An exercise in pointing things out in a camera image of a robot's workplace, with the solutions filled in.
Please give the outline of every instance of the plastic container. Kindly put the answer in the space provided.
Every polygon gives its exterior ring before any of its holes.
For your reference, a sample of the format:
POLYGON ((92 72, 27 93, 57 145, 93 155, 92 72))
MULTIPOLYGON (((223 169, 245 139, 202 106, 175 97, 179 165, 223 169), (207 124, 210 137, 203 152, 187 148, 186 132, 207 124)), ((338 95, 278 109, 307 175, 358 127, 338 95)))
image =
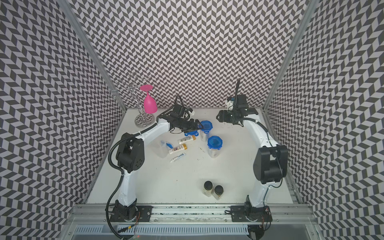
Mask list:
POLYGON ((220 154, 223 146, 223 140, 218 136, 212 136, 208 139, 208 154, 211 158, 215 158, 220 154))
POLYGON ((199 135, 199 133, 197 132, 197 131, 193 131, 193 132, 186 132, 186 133, 184 133, 184 136, 190 136, 190 135, 194 135, 194 136, 198 136, 199 135))
POLYGON ((222 186, 220 185, 217 185, 215 187, 215 190, 213 191, 213 196, 216 198, 216 200, 219 200, 221 198, 221 196, 223 195, 224 193, 224 189, 222 186))
POLYGON ((206 181, 204 183, 203 193, 205 196, 210 197, 212 196, 212 191, 214 189, 214 185, 211 181, 206 181))
POLYGON ((208 141, 209 133, 212 130, 212 123, 210 121, 201 121, 201 125, 203 125, 203 129, 199 130, 200 131, 200 139, 203 142, 208 141))
POLYGON ((191 142, 191 141, 194 141, 194 140, 196 140, 195 135, 189 135, 187 137, 179 139, 179 144, 183 144, 183 143, 186 143, 186 142, 191 142))
POLYGON ((153 141, 151 147, 153 147, 155 154, 161 158, 165 158, 169 154, 168 150, 173 148, 169 142, 164 140, 153 141))
POLYGON ((172 154, 174 152, 179 152, 179 151, 183 151, 183 150, 186 150, 187 149, 187 145, 185 143, 177 146, 177 147, 174 147, 172 148, 171 150, 169 150, 169 154, 172 154))

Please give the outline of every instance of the round base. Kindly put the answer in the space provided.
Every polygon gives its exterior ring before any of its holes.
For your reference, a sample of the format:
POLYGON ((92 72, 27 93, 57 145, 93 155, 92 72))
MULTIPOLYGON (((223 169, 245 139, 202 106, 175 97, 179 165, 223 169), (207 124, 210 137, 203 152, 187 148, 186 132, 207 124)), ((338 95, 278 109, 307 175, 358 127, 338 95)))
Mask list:
POLYGON ((155 117, 153 116, 153 114, 143 113, 137 115, 137 117, 135 118, 135 125, 141 128, 148 127, 154 122, 155 117))

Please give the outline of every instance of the metal frame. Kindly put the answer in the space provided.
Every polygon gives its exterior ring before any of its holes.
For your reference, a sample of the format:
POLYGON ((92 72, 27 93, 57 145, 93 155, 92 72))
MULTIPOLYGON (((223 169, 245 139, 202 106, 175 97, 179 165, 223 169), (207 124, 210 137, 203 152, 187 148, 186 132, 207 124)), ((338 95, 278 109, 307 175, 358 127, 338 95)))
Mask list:
POLYGON ((122 124, 122 121, 123 121, 123 119, 124 119, 124 117, 125 117, 125 114, 127 114, 127 111, 126 111, 126 110, 123 111, 123 115, 121 116, 121 119, 120 119, 120 121, 119 121, 119 124, 117 125, 117 128, 116 128, 116 130, 115 130, 115 132, 114 132, 114 134, 113 134, 113 137, 111 138, 111 141, 110 141, 109 144, 108 144, 107 151, 105 151, 105 154, 104 154, 104 156, 103 156, 101 162, 99 163, 99 167, 97 168, 96 174, 95 174, 95 176, 93 177, 93 179, 92 179, 92 181, 91 181, 91 184, 90 184, 89 189, 88 189, 88 191, 87 191, 87 193, 86 193, 86 195, 85 195, 85 198, 81 201, 82 203, 86 203, 87 200, 88 200, 88 197, 91 195, 91 191, 92 191, 92 189, 93 189, 93 187, 94 187, 94 185, 95 185, 95 183, 96 183, 97 177, 99 177, 99 174, 100 174, 100 172, 101 172, 101 168, 103 167, 104 162, 105 162, 105 160, 106 160, 107 157, 108 157, 109 151, 110 151, 111 147, 113 146, 113 142, 114 142, 114 140, 115 140, 115 138, 116 138, 117 132, 118 132, 118 130, 119 130, 121 124, 122 124))
MULTIPOLYGON (((104 65, 101 63, 96 51, 92 47, 90 40, 85 35, 85 32, 84 32, 83 28, 81 27, 77 17, 74 15, 72 8, 69 6, 68 1, 67 0, 57 0, 57 3, 59 4, 60 9, 63 11, 64 15, 66 16, 69 23, 71 24, 71 27, 73 28, 73 30, 75 31, 75 33, 79 37, 80 42, 83 44, 85 50, 88 52, 89 57, 92 59, 93 63, 96 65, 96 68, 99 70, 102 79, 107 84, 107 86, 110 90, 115 90, 116 88, 113 84, 113 81, 109 77, 107 71, 104 68, 104 65)), ((125 103, 124 103, 123 99, 121 98, 121 96, 118 95, 116 97, 116 99, 117 99, 117 102, 118 102, 119 106, 121 107, 121 109, 123 111, 126 111, 127 108, 125 107, 125 103)))
POLYGON ((296 52, 296 49, 299 46, 299 43, 301 42, 301 39, 303 38, 305 30, 307 29, 307 26, 312 19, 312 16, 314 14, 314 11, 316 10, 318 3, 319 3, 319 0, 309 0, 308 7, 305 10, 303 18, 300 21, 299 27, 297 28, 296 34, 293 36, 293 40, 292 40, 291 45, 289 46, 288 52, 284 57, 281 68, 280 68, 280 70, 277 74, 277 77, 272 84, 271 90, 269 91, 269 94, 265 100, 265 104, 263 106, 264 110, 268 109, 273 98, 275 97, 277 89, 280 87, 281 81, 283 80, 283 77, 286 73, 286 70, 287 70, 287 68, 288 68, 288 66, 291 63, 291 60, 293 58, 293 55, 296 52))
MULTIPOLYGON (((275 131, 273 130, 271 121, 270 121, 269 116, 268 116, 268 112, 266 110, 263 110, 263 109, 261 109, 261 112, 262 112, 262 116, 263 116, 263 119, 265 122, 265 127, 268 129, 268 132, 272 135, 273 139, 275 139, 278 143, 281 144, 281 141, 279 140, 275 131)), ((293 202, 294 203, 295 202, 297 202, 297 203, 305 202, 303 197, 301 196, 301 194, 299 192, 299 189, 298 189, 294 179, 293 179, 291 169, 289 167, 287 168, 287 176, 284 179, 287 183, 288 189, 290 190, 293 202)))
MULTIPOLYGON (((140 225, 152 227, 154 225, 252 225, 250 222, 232 222, 231 215, 225 214, 231 205, 239 204, 151 204, 152 215, 149 222, 140 225)), ((314 232, 317 218, 313 215, 309 204, 269 204, 273 217, 273 224, 303 224, 314 232)), ((60 240, 71 239, 78 225, 107 225, 105 218, 105 204, 76 204, 65 227, 60 233, 60 240)), ((113 225, 127 225, 126 222, 113 225)))

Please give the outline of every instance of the blue lid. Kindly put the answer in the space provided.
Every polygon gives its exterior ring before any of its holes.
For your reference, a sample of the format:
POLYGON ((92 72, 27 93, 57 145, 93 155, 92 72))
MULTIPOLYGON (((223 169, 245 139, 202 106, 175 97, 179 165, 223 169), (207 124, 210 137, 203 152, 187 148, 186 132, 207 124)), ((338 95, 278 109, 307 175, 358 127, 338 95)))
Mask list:
POLYGON ((208 139, 208 147, 212 149, 218 149, 223 146, 223 140, 219 138, 218 136, 212 136, 208 139))
POLYGON ((201 121, 201 125, 203 125, 202 131, 208 133, 213 127, 210 121, 201 121))
POLYGON ((185 132, 184 133, 185 136, 188 136, 188 135, 195 135, 195 136, 198 136, 199 133, 197 131, 193 131, 193 132, 185 132))

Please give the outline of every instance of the black lid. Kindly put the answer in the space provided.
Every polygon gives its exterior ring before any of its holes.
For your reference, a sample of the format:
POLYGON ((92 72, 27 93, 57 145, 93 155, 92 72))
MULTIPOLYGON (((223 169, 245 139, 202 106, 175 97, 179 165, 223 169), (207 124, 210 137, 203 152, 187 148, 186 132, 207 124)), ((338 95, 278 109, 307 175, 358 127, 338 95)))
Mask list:
POLYGON ((217 195, 222 195, 223 192, 224 192, 224 189, 223 189, 222 186, 217 185, 217 186, 215 187, 215 193, 216 193, 217 195))
POLYGON ((205 188, 205 190, 212 190, 212 187, 213 187, 213 184, 212 184, 211 181, 206 181, 206 182, 204 183, 204 188, 205 188))

